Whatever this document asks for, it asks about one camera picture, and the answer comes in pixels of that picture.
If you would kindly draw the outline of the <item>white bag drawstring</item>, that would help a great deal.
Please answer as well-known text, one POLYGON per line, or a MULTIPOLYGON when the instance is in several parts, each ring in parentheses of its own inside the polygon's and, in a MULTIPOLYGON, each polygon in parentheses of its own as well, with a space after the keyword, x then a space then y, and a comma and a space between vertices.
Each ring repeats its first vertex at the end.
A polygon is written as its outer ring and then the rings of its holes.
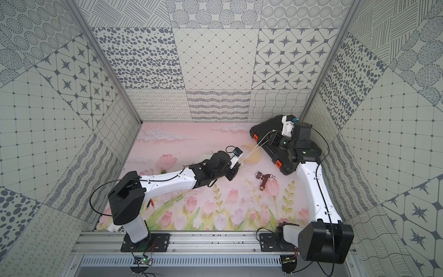
POLYGON ((239 163, 243 163, 245 160, 247 160, 253 153, 255 153, 257 150, 259 150, 269 139, 270 136, 275 133, 276 130, 272 130, 268 132, 258 143, 257 145, 247 154, 247 156, 241 160, 239 160, 239 163))

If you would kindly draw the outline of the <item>dark red garden hose nozzle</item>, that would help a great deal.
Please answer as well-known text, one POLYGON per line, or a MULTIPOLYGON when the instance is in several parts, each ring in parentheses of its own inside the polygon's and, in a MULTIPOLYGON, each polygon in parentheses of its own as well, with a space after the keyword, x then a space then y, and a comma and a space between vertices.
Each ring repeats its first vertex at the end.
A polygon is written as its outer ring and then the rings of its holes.
POLYGON ((257 172, 255 178, 261 180, 260 190, 263 191, 266 187, 266 183, 269 179, 274 179, 275 176, 272 174, 263 174, 261 172, 257 172))

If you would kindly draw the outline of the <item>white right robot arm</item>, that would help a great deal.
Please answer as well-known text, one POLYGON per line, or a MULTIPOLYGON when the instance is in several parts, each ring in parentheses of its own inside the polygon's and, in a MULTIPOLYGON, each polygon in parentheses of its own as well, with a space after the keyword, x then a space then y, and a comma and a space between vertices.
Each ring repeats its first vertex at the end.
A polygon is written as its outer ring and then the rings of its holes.
POLYGON ((289 166, 299 177, 308 198, 308 224, 280 223, 276 228, 279 248, 294 247, 305 261, 343 264, 354 239, 353 228, 343 223, 323 179, 322 159, 310 139, 312 125, 281 118, 280 130, 267 144, 286 151, 289 166))

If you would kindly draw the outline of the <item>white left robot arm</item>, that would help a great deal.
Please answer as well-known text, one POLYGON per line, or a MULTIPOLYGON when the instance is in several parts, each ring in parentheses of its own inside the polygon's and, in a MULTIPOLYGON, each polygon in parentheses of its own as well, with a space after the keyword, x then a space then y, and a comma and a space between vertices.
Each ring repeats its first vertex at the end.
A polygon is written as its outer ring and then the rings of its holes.
POLYGON ((210 159, 168 174, 138 175, 136 171, 129 172, 108 194, 114 225, 122 226, 134 244, 149 238, 149 228, 140 215, 144 202, 176 190, 211 187, 222 177, 232 181, 240 167, 242 154, 238 147, 232 152, 218 151, 210 159))

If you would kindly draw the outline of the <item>black plastic tool case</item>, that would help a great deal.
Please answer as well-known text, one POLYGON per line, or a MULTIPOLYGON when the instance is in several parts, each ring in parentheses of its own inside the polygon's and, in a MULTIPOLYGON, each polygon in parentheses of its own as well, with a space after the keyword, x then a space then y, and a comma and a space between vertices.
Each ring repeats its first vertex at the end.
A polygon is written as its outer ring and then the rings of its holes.
MULTIPOLYGON (((283 124, 281 123, 282 116, 278 115, 269 120, 266 120, 258 125, 253 126, 250 129, 251 137, 258 143, 268 132, 272 130, 280 131, 283 124)), ((321 154, 319 146, 313 142, 314 148, 321 154)), ((288 160, 288 155, 286 151, 282 151, 278 148, 270 146, 268 141, 262 146, 262 149, 270 156, 272 163, 274 163, 284 175, 290 175, 296 171, 297 167, 301 164, 295 164, 288 160)))

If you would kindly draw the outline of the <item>red black alligator clip leads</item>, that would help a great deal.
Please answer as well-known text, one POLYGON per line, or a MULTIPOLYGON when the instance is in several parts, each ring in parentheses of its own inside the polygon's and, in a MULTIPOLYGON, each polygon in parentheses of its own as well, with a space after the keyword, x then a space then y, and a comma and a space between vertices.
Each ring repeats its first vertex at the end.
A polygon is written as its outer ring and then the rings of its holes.
POLYGON ((150 199, 149 201, 148 201, 148 204, 147 204, 147 206, 146 206, 146 210, 148 210, 150 207, 152 207, 152 208, 154 208, 155 207, 155 205, 154 205, 154 203, 153 203, 153 200, 152 199, 150 199))

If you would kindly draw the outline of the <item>green circuit board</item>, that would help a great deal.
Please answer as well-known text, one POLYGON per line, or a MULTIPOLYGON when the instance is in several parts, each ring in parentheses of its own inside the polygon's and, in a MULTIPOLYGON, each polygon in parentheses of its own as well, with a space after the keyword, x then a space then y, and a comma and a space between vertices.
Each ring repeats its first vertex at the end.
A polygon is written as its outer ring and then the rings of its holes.
POLYGON ((145 265, 145 266, 150 267, 153 264, 152 259, 150 259, 147 256, 136 256, 136 259, 137 259, 137 264, 139 264, 139 265, 145 265))

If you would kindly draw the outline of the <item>white pipe fitting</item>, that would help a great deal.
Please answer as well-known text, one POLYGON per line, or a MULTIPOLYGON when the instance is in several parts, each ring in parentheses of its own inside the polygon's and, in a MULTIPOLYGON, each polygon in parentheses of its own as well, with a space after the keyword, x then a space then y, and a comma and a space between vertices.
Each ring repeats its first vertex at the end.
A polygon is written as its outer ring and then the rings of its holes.
POLYGON ((110 224, 106 228, 106 230, 109 232, 113 232, 113 233, 123 233, 124 232, 124 228, 122 226, 117 226, 117 225, 114 225, 113 223, 110 224))

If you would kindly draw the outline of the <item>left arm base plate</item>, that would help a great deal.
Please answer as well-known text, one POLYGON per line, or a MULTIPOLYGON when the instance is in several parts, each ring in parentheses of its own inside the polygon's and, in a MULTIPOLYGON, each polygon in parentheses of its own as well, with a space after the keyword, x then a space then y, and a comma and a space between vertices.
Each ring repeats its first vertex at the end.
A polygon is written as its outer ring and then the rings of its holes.
POLYGON ((140 242, 133 243, 128 234, 123 238, 123 244, 121 246, 121 252, 167 252, 167 248, 170 242, 171 234, 169 233, 151 233, 147 238, 140 242))

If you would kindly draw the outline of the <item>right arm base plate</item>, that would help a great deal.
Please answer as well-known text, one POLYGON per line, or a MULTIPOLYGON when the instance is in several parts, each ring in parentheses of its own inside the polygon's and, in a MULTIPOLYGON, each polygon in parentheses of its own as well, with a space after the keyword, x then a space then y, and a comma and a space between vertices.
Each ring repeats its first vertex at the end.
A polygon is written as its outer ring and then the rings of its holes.
POLYGON ((295 252, 295 248, 303 249, 306 241, 299 236, 300 232, 288 234, 260 233, 258 239, 262 252, 295 252))

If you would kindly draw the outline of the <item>aluminium front rail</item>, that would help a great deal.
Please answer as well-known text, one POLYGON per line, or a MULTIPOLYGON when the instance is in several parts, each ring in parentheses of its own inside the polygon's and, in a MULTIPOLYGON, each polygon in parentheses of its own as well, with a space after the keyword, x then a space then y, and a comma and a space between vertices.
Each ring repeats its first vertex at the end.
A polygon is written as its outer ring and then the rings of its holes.
MULTIPOLYGON (((125 235, 109 232, 82 232, 72 252, 83 255, 119 255, 125 235)), ((276 255, 293 255, 294 247, 275 245, 266 230, 249 232, 151 232, 151 242, 166 251, 164 255, 260 255, 263 249, 276 255)))

